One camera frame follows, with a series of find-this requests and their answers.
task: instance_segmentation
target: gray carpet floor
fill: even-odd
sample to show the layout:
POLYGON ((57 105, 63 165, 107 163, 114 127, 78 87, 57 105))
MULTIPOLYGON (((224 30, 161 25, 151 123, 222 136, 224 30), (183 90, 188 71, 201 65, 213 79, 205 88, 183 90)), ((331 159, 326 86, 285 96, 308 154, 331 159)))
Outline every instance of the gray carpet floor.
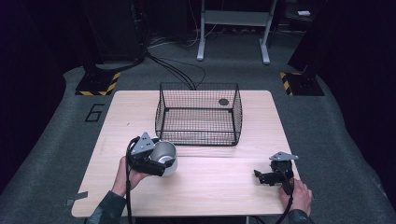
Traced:
MULTIPOLYGON (((191 63, 205 69, 205 82, 236 82, 241 90, 273 94, 301 179, 314 191, 312 215, 316 223, 396 223, 396 214, 381 189, 375 171, 350 138, 337 102, 318 78, 325 96, 288 96, 280 72, 291 72, 287 62, 301 36, 276 34, 264 65, 257 35, 218 36, 206 41, 205 60, 196 61, 198 43, 191 47, 166 44, 149 48, 156 57, 191 63)), ((194 81, 203 72, 169 62, 194 81)), ((107 67, 121 64, 108 64, 107 67)), ((64 98, 47 129, 0 196, 0 223, 84 223, 71 215, 67 199, 78 193, 112 97, 77 96, 84 70, 64 74, 64 98), (84 122, 92 105, 103 113, 98 122, 84 122)), ((158 90, 161 82, 178 81, 146 59, 120 75, 115 91, 158 90)), ((262 217, 275 223, 279 216, 262 217)), ((257 223, 254 218, 250 223, 257 223)))

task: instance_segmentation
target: yellow and black hazard tape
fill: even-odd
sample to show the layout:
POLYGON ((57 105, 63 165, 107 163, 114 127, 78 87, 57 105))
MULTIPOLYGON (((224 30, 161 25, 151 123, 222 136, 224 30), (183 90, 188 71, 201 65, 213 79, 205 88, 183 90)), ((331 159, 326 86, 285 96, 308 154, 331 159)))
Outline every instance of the yellow and black hazard tape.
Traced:
POLYGON ((291 91, 291 88, 290 88, 290 84, 289 84, 288 79, 286 77, 286 73, 281 72, 280 73, 280 77, 282 78, 283 87, 285 88, 286 94, 287 95, 293 95, 293 92, 291 91))
POLYGON ((108 86, 106 91, 76 91, 76 95, 109 95, 113 92, 114 88, 116 87, 117 81, 119 80, 120 73, 114 75, 111 79, 111 83, 108 86))

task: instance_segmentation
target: wire mesh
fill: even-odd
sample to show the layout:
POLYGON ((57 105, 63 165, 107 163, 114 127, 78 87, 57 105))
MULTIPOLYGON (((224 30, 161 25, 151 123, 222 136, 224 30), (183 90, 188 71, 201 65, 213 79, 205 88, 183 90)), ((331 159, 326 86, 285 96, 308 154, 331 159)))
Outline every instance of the wire mesh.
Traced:
POLYGON ((155 118, 160 139, 175 145, 236 146, 241 130, 236 83, 161 83, 155 118))

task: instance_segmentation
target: person's right hand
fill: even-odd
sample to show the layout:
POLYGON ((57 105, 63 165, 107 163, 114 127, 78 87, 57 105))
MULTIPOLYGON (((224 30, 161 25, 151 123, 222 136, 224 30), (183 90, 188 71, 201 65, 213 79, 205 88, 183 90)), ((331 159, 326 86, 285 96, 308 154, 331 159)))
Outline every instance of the person's right hand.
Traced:
MULTIPOLYGON (((280 187, 279 198, 285 209, 288 205, 289 197, 290 196, 285 193, 285 190, 280 187)), ((309 216, 311 214, 311 202, 312 190, 310 190, 303 181, 294 179, 293 204, 291 205, 290 211, 293 209, 300 209, 309 216)))

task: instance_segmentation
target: hand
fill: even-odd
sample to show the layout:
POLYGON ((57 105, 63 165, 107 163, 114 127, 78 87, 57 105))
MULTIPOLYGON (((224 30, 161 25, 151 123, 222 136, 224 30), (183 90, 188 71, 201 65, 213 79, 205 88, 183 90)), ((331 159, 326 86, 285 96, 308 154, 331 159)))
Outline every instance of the hand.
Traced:
MULTIPOLYGON (((121 197, 125 196, 126 193, 126 170, 125 164, 126 158, 122 157, 120 159, 119 170, 117 171, 116 179, 114 180, 114 185, 111 191, 120 195, 121 197)), ((131 181, 131 189, 134 189, 137 184, 144 179, 145 177, 149 176, 148 174, 138 173, 135 170, 132 170, 129 174, 129 180, 131 181)))
MULTIPOLYGON (((279 189, 279 198, 284 208, 288 205, 289 197, 290 196, 287 195, 285 190, 281 187, 279 189)), ((305 211, 309 216, 311 214, 311 202, 312 190, 308 189, 303 181, 294 179, 293 204, 291 205, 290 211, 293 209, 300 209, 305 211)))

